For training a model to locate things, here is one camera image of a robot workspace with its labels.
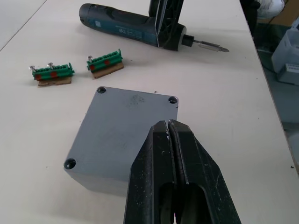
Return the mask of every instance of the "label on screwdriver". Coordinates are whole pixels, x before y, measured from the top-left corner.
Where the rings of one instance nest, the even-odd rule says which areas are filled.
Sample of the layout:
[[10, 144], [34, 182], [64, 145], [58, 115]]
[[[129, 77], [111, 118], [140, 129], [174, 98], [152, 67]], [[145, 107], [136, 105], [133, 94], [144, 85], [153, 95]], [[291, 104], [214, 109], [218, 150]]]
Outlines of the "label on screwdriver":
[[142, 39], [142, 32], [130, 28], [126, 28], [123, 26], [116, 26], [113, 22], [106, 21], [94, 21], [96, 27], [104, 29], [108, 32], [113, 32], [118, 35], [125, 35], [135, 39]]
[[121, 34], [124, 35], [128, 35], [137, 39], [142, 39], [142, 32], [137, 31], [137, 30], [133, 30], [133, 29], [129, 29], [129, 28], [125, 28], [125, 27], [120, 27], [120, 26], [115, 26], [118, 28], [118, 31]]
[[157, 38], [154, 34], [150, 32], [142, 32], [136, 29], [131, 29], [124, 26], [116, 25], [114, 22], [98, 21], [92, 18], [89, 18], [88, 22], [93, 27], [96, 27], [97, 30], [116, 34], [119, 36], [128, 37], [131, 39], [143, 41], [148, 44], [157, 46]]

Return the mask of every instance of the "metal screw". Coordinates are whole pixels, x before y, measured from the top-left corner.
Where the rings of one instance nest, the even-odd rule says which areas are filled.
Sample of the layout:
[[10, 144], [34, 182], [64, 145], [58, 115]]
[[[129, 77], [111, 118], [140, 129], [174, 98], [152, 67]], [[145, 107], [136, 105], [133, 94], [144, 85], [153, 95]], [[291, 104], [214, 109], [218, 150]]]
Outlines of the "metal screw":
[[36, 69], [35, 69], [34, 65], [29, 66], [29, 69], [30, 69], [31, 71], [33, 71], [33, 72], [36, 72]]
[[74, 160], [73, 158], [69, 158], [64, 162], [64, 168], [65, 169], [73, 169], [76, 165], [76, 160]]
[[98, 91], [98, 93], [104, 93], [104, 92], [106, 92], [106, 88], [101, 86], [97, 89], [97, 91]]
[[48, 67], [50, 67], [51, 69], [54, 69], [53, 63], [50, 62], [50, 63], [48, 64]]
[[93, 57], [90, 55], [87, 57], [89, 62], [93, 62]]
[[169, 97], [168, 101], [171, 104], [176, 104], [178, 102], [178, 98], [177, 97]]

